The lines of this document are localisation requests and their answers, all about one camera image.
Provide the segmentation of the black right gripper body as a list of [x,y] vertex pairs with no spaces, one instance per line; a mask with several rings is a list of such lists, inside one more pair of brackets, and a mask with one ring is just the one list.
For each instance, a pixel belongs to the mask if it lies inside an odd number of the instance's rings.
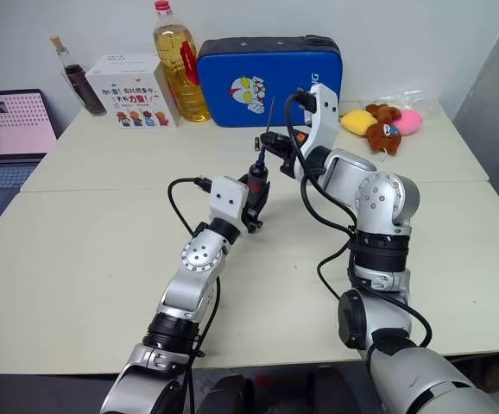
[[290,178],[294,178],[294,163],[296,160],[296,154],[294,152],[294,146],[290,141],[288,135],[278,134],[277,143],[280,146],[280,155],[282,159],[282,164],[280,166],[280,171]]

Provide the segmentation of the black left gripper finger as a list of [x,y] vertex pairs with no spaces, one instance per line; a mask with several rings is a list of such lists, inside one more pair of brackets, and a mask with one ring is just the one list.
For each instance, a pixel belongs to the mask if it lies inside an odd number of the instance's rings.
[[247,189],[247,197],[246,197],[246,201],[245,201],[245,204],[244,204],[244,207],[243,207],[244,210],[247,210],[247,209],[250,208],[251,202],[253,201],[253,196],[252,196],[253,191],[252,191],[252,188],[251,188],[250,174],[248,172],[245,173],[240,178],[240,182],[243,183],[246,186],[246,189]]
[[257,201],[255,203],[256,216],[259,216],[267,203],[269,194],[270,183],[267,182],[257,194]]

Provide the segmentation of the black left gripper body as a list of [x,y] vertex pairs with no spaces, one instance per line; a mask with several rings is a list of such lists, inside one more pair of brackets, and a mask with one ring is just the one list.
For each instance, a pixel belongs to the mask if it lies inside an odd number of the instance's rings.
[[262,227],[262,221],[259,219],[259,211],[253,208],[245,208],[243,210],[242,222],[250,234],[254,234]]

